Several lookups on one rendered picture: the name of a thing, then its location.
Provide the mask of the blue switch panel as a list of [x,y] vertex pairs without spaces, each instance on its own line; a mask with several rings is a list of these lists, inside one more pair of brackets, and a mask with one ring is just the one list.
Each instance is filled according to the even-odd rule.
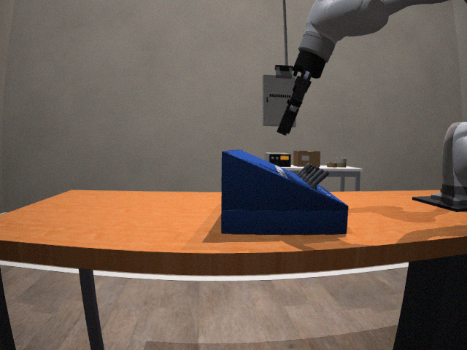
[[240,149],[222,151],[221,233],[347,234],[349,206],[317,189],[327,170],[307,163],[295,176],[275,167]]

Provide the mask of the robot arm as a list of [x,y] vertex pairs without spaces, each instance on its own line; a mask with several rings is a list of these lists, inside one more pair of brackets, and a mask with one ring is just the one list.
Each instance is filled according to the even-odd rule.
[[[344,37],[377,32],[387,24],[391,14],[405,7],[444,1],[448,0],[316,0],[298,50],[319,55],[327,63],[336,43]],[[299,69],[275,65],[275,70],[276,78],[292,79]],[[432,194],[431,199],[467,204],[467,122],[453,123],[447,130],[442,154],[442,192]]]

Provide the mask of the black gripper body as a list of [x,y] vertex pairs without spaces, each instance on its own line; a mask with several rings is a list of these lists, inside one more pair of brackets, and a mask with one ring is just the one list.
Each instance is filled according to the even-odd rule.
[[326,61],[319,55],[312,52],[301,50],[298,54],[294,67],[312,73],[312,78],[318,79],[321,77]]

